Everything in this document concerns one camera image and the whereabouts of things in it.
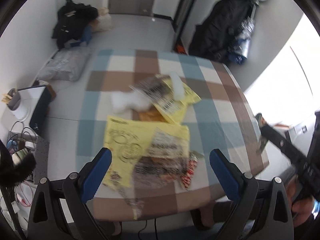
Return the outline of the person's right hand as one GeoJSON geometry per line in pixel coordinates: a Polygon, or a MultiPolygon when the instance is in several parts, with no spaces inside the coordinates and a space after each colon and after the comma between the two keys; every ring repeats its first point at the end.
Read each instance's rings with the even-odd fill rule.
{"type": "Polygon", "coordinates": [[[286,186],[286,194],[289,201],[291,211],[296,214],[293,219],[293,226],[298,227],[305,223],[312,214],[312,210],[315,204],[313,196],[299,200],[293,204],[293,197],[297,191],[297,177],[293,177],[286,186]]]}

